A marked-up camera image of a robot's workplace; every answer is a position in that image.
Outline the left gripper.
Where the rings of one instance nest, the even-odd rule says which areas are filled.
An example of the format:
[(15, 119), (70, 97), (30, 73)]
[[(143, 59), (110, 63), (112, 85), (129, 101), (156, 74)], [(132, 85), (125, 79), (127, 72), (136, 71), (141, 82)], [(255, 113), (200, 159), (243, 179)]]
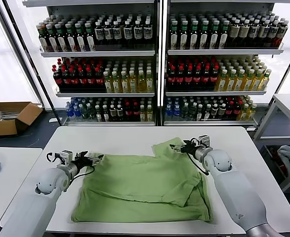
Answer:
[(88, 151), (76, 153), (73, 164), (77, 167), (77, 169), (82, 169), (87, 166), (95, 166), (99, 164), (104, 157), (104, 154), (98, 155), (96, 157), (85, 157), (87, 153)]

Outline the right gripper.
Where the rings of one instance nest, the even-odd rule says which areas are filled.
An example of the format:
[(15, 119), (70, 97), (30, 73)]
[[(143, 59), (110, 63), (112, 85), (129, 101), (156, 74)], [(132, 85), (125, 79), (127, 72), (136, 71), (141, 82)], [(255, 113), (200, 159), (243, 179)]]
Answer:
[(188, 153), (190, 155), (195, 155), (199, 141), (196, 138), (190, 140), (183, 140), (185, 145), (174, 145), (170, 144), (170, 148), (177, 153)]

